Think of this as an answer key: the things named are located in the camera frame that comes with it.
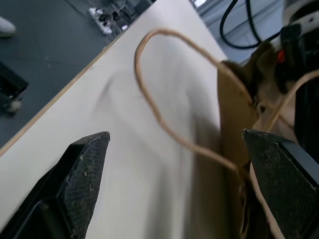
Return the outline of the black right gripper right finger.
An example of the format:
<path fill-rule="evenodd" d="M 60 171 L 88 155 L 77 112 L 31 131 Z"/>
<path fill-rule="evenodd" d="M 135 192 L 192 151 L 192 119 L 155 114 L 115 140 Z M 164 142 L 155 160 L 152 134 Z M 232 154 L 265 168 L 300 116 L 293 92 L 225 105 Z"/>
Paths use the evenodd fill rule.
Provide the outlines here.
<path fill-rule="evenodd" d="M 253 129 L 242 137 L 275 235 L 319 237 L 319 165 L 295 142 Z"/>

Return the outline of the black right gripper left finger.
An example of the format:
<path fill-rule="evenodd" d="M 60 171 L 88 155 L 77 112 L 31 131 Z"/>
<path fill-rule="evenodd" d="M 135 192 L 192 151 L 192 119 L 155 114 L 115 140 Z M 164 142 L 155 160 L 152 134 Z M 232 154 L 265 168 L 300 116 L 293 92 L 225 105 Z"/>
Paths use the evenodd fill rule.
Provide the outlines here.
<path fill-rule="evenodd" d="M 83 239 L 98 199 L 110 134 L 83 137 L 35 184 L 2 239 Z"/>

